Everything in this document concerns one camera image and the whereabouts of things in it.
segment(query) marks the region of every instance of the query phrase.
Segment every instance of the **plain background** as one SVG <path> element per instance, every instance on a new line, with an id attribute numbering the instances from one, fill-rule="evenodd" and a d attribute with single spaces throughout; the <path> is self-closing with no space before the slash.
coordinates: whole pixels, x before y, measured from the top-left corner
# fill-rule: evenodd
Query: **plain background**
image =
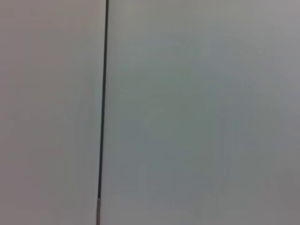
<path id="1" fill-rule="evenodd" d="M 111 0 L 101 225 L 298 225 L 296 0 Z"/>
<path id="2" fill-rule="evenodd" d="M 0 3 L 0 224 L 94 225 L 105 2 Z"/>

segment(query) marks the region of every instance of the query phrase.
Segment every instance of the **gray wall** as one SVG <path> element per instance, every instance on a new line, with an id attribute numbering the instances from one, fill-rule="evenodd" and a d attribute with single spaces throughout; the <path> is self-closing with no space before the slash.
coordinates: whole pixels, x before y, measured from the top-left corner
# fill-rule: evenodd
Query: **gray wall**
<path id="1" fill-rule="evenodd" d="M 102 225 L 297 225 L 300 3 L 111 0 Z"/>
<path id="2" fill-rule="evenodd" d="M 95 224 L 104 20 L 104 1 L 1 1 L 0 224 Z"/>

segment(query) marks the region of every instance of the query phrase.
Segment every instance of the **white wall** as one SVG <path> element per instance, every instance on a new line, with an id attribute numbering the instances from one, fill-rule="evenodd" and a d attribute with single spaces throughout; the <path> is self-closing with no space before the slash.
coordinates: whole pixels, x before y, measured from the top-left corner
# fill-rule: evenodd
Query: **white wall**
<path id="1" fill-rule="evenodd" d="M 298 225 L 296 0 L 111 0 L 101 225 Z"/>
<path id="2" fill-rule="evenodd" d="M 94 225 L 104 1 L 0 3 L 0 224 Z"/>

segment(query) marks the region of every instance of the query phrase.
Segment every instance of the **black vertical line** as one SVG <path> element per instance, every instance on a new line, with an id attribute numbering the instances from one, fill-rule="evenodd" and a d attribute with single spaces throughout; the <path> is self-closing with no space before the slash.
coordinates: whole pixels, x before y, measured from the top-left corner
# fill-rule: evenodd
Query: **black vertical line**
<path id="1" fill-rule="evenodd" d="M 102 186 L 102 164 L 103 164 L 103 142 L 104 142 L 104 116 L 105 116 L 105 89 L 106 89 L 106 65 L 107 65 L 108 4 L 109 4 L 109 0 L 106 0 L 98 198 L 101 198 L 101 186 Z"/>

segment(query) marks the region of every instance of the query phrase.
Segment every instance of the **white surface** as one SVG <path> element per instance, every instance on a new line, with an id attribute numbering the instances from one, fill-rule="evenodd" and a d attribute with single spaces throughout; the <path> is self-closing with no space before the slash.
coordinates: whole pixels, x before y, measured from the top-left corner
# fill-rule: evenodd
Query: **white surface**
<path id="1" fill-rule="evenodd" d="M 104 1 L 0 3 L 0 224 L 94 225 Z"/>
<path id="2" fill-rule="evenodd" d="M 298 225 L 300 3 L 110 2 L 101 225 Z"/>

